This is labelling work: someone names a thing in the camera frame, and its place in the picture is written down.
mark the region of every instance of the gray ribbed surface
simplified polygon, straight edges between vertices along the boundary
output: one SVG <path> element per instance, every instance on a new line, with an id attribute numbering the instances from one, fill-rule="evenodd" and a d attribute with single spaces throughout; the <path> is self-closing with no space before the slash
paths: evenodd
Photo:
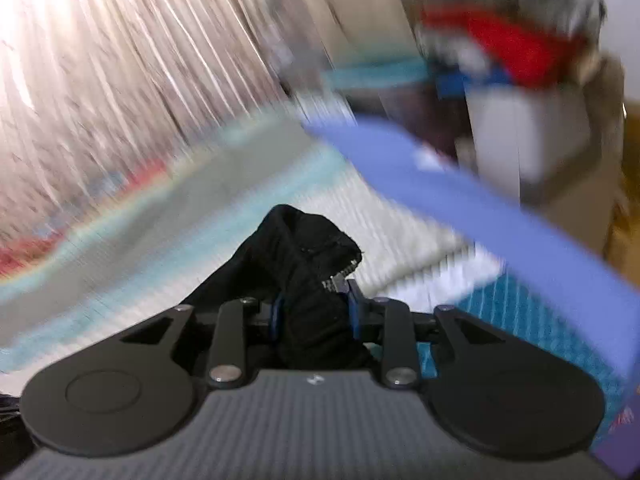
<path id="1" fill-rule="evenodd" d="M 489 458 L 444 433 L 413 393 L 368 372 L 263 371 L 209 396 L 183 431 L 130 456 L 89 460 L 48 450 L 8 480 L 423 479 L 611 480 L 587 454 L 547 463 Z"/>

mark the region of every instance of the white logo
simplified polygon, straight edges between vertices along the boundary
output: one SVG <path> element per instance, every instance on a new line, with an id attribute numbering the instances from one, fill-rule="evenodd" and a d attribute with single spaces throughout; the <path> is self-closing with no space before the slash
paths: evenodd
<path id="1" fill-rule="evenodd" d="M 318 386 L 318 384 L 324 383 L 324 377 L 322 377 L 322 375 L 313 374 L 312 377 L 306 378 L 306 382 L 313 386 Z"/>

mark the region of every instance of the clothes pile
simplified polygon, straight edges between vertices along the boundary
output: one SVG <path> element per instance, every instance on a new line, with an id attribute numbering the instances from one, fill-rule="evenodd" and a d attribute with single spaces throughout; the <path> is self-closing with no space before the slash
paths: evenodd
<path id="1" fill-rule="evenodd" d="M 403 3 L 423 56 L 440 65 L 441 97 L 460 95 L 469 84 L 529 89 L 583 84 L 596 72 L 594 67 L 584 75 L 580 66 L 597 49 L 606 17 L 603 0 Z"/>

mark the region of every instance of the white wall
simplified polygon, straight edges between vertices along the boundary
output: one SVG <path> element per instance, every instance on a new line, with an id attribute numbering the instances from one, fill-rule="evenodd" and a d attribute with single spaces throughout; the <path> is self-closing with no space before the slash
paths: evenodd
<path id="1" fill-rule="evenodd" d="M 640 102 L 640 0 L 605 2 L 608 17 L 601 35 L 602 50 L 622 58 L 626 97 Z"/>

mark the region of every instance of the curtain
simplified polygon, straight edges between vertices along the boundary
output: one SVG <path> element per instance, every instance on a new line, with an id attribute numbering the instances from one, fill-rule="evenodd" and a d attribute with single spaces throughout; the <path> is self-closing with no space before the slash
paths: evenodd
<path id="1" fill-rule="evenodd" d="M 0 246 L 280 98 L 265 0 L 0 0 Z"/>

